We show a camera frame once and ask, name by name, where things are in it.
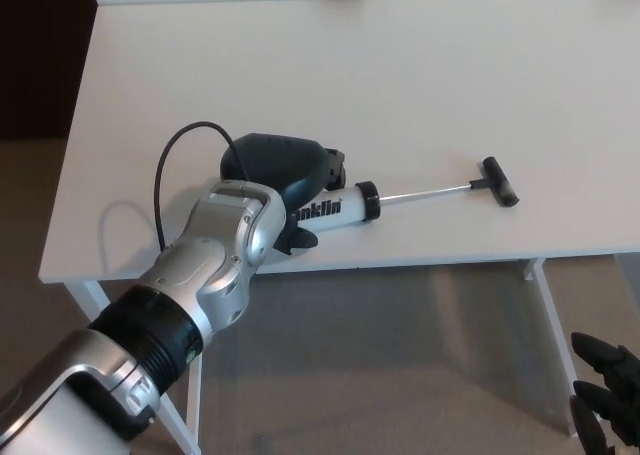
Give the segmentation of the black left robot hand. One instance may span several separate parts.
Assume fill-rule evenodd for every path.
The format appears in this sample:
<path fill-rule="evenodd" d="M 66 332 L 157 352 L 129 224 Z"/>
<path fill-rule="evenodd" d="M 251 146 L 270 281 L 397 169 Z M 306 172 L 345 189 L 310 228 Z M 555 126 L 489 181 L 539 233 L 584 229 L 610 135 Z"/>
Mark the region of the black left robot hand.
<path fill-rule="evenodd" d="M 220 176 L 268 186 L 284 202 L 287 219 L 274 248 L 290 255 L 316 247 L 317 236 L 298 226 L 296 213 L 322 191 L 345 187 L 345 155 L 313 140 L 261 133 L 237 139 L 235 148 L 223 154 Z"/>

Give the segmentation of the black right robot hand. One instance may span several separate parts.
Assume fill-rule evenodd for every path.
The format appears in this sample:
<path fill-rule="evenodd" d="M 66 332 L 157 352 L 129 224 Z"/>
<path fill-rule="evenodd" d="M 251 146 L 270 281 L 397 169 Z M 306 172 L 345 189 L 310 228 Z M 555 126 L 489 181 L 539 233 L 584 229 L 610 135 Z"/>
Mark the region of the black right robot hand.
<path fill-rule="evenodd" d="M 571 334 L 574 353 L 595 373 L 603 386 L 573 382 L 569 399 L 576 433 L 586 454 L 639 452 L 639 358 L 623 345 L 594 336 Z"/>

